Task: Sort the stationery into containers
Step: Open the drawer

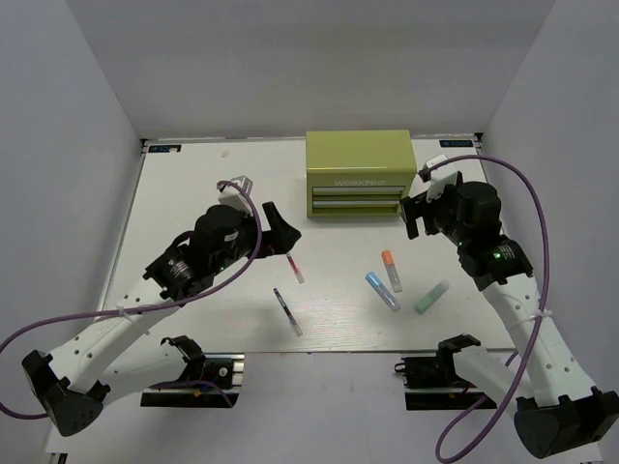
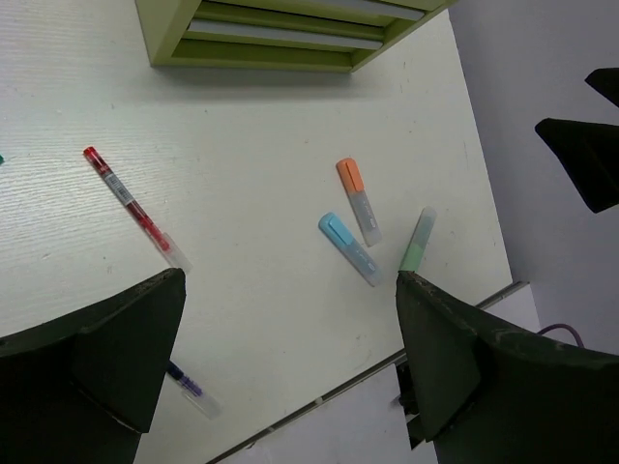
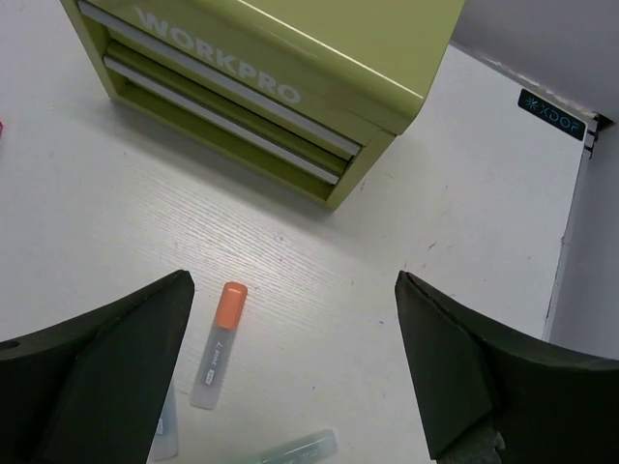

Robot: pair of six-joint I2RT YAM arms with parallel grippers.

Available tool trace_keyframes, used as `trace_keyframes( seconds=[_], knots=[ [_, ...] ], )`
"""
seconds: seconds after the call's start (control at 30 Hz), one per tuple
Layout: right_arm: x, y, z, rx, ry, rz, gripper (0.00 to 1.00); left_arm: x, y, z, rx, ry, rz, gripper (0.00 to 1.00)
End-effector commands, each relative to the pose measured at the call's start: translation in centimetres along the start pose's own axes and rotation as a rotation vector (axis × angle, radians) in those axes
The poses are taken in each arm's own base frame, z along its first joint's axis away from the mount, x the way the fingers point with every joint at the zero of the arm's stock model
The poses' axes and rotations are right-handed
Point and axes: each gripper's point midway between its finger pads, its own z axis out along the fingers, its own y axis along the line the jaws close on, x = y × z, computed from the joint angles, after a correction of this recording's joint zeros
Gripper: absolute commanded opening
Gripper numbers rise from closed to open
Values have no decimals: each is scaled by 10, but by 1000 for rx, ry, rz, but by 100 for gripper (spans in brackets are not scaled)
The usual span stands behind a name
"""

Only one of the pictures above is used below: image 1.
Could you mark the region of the green metal tool chest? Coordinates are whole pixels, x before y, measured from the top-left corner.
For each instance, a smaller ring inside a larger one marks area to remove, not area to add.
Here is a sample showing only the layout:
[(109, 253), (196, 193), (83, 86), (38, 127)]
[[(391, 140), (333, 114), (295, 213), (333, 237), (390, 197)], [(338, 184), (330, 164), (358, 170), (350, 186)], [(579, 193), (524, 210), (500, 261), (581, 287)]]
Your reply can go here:
[(416, 175), (408, 130), (306, 133), (310, 218), (397, 216)]

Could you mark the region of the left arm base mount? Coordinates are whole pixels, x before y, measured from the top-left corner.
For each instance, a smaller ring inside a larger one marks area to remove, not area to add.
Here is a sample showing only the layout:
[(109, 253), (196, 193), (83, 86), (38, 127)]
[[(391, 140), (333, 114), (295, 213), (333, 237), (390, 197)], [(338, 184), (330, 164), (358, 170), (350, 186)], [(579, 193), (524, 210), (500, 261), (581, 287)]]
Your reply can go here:
[(206, 355), (201, 367), (183, 373), (181, 386), (147, 389), (142, 392), (144, 408), (227, 409), (240, 395), (245, 371), (243, 354)]

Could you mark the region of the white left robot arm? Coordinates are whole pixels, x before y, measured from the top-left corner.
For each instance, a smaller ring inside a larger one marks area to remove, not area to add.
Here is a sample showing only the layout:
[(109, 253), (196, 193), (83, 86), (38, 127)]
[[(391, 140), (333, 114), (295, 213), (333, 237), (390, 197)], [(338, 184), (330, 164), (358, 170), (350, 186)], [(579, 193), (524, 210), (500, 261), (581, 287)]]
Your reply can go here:
[(284, 255), (300, 240), (272, 202), (262, 206), (268, 224), (259, 231), (252, 214), (215, 205), (193, 230), (177, 236), (125, 295), (142, 305), (136, 314), (101, 317), (49, 353), (35, 350), (22, 361), (31, 390), (63, 437), (88, 427), (119, 398), (158, 384), (185, 388), (204, 380), (208, 361), (185, 335), (157, 341), (145, 357), (132, 360), (129, 348), (177, 302), (211, 288), (215, 277), (242, 258)]

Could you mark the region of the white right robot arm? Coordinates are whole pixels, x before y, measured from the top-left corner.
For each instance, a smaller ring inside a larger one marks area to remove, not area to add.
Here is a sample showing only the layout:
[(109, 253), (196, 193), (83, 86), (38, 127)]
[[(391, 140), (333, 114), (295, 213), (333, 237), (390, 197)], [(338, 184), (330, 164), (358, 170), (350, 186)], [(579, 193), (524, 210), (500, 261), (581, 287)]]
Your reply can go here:
[(513, 419), (521, 443), (537, 458), (601, 440), (618, 419), (618, 395), (596, 386), (559, 333), (526, 254), (501, 232), (496, 189), (453, 181), (400, 205), (410, 239), (418, 237), (421, 220), (429, 235), (443, 234), (456, 246), (460, 266), (500, 317), (524, 370), (511, 371), (477, 339), (459, 335), (440, 343), (438, 377), (480, 389)]

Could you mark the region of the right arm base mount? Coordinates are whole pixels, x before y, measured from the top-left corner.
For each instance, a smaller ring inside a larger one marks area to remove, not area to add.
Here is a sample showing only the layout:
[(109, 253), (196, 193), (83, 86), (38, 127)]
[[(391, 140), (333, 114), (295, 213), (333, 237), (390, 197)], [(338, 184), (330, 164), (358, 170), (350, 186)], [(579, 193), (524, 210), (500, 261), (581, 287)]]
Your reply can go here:
[(459, 377), (446, 376), (435, 357), (404, 357), (394, 365), (403, 380), (405, 408), (411, 412), (465, 411), (480, 399), (480, 410), (494, 410), (497, 405), (473, 384)]

